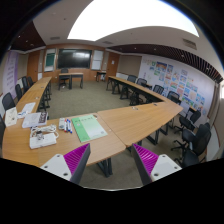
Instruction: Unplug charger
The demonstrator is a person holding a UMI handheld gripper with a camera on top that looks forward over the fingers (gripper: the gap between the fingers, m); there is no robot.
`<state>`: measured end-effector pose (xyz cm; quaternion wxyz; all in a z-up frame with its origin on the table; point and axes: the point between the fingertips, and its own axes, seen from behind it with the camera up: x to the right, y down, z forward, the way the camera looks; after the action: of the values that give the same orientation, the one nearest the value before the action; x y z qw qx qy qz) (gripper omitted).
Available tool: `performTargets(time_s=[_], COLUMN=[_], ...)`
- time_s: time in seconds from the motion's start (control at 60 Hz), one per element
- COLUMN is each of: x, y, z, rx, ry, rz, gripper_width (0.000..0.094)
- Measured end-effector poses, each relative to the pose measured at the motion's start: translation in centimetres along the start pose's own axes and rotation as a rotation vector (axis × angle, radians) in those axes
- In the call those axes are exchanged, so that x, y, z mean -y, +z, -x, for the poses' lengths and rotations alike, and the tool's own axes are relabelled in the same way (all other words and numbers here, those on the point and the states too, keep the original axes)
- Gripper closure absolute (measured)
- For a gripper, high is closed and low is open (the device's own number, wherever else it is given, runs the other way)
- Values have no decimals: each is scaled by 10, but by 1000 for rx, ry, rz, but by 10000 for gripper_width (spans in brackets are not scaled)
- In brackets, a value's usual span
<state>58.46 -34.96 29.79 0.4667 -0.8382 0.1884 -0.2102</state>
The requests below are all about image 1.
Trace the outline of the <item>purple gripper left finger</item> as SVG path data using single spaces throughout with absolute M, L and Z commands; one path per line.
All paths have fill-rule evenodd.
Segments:
M 65 155 L 54 155 L 41 166 L 41 169 L 72 183 L 79 184 L 90 153 L 90 144 L 85 144 Z

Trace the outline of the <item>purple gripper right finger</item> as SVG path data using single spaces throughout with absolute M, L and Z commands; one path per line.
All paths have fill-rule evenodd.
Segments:
M 166 154 L 157 155 L 137 144 L 132 145 L 131 152 L 143 185 L 181 170 Z

